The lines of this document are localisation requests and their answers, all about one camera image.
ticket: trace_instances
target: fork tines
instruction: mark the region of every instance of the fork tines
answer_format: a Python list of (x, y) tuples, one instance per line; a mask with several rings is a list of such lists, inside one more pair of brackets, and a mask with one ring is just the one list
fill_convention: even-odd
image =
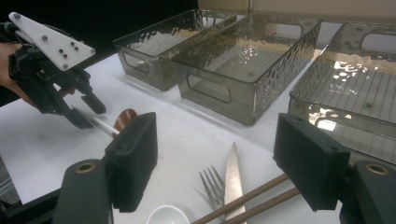
[(216, 171), (215, 167), (212, 166), (213, 172), (207, 167), (207, 172), (204, 170), (205, 177), (200, 172), (202, 182), (204, 184), (206, 194), (209, 197), (209, 201), (218, 209), (224, 205), (224, 189), (225, 184), (221, 179), (219, 173)]

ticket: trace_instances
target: knife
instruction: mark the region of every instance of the knife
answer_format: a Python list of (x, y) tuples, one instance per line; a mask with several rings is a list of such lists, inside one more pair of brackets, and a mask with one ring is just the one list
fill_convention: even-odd
[[(225, 193), (224, 204), (230, 203), (243, 195), (241, 175), (239, 173), (238, 155), (236, 153), (236, 144), (233, 143), (227, 160), (227, 168), (225, 174)], [(245, 206), (235, 208), (233, 211), (225, 214), (225, 219), (238, 216), (246, 211)]]

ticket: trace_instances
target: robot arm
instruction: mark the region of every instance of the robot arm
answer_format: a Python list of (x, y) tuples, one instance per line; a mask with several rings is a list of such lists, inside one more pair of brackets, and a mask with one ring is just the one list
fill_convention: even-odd
[(84, 116), (69, 108), (54, 85), (76, 89), (84, 94), (82, 100), (96, 114), (105, 113), (106, 107), (92, 92), (90, 75), (78, 66), (94, 54), (94, 49), (21, 14), (13, 12), (9, 18), (13, 23), (6, 23), (7, 36), (14, 35), (17, 41), (22, 38), (28, 43), (22, 43), (9, 56), (9, 76), (41, 113), (65, 116), (80, 129), (91, 128)]

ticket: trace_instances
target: clear plastic bin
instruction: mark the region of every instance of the clear plastic bin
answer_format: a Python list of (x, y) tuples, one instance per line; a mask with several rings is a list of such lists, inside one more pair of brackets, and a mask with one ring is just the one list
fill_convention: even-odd
[(177, 84), (172, 57), (236, 21), (231, 12), (190, 10), (113, 41), (125, 73), (161, 91)]
[(345, 23), (290, 92), (289, 113), (353, 149), (396, 163), (396, 26)]
[(312, 59), (320, 23), (247, 15), (173, 58), (181, 96), (253, 125)]

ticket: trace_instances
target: basket handle cutout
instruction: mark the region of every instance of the basket handle cutout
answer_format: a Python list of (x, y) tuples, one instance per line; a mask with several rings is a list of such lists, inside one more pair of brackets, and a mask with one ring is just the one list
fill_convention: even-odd
[(298, 25), (267, 22), (264, 28), (265, 35), (287, 39), (299, 39), (302, 33), (302, 28)]
[(369, 34), (364, 37), (361, 48), (377, 52), (396, 54), (396, 35)]
[(149, 67), (143, 59), (137, 58), (137, 57), (135, 57), (131, 54), (128, 54), (128, 53), (123, 53), (123, 57), (125, 59), (125, 62), (129, 66), (131, 66), (135, 69), (138, 69), (146, 74), (149, 73)]
[(219, 84), (194, 74), (187, 75), (187, 82), (194, 91), (215, 98), (223, 103), (230, 103), (231, 101), (230, 90), (224, 84)]

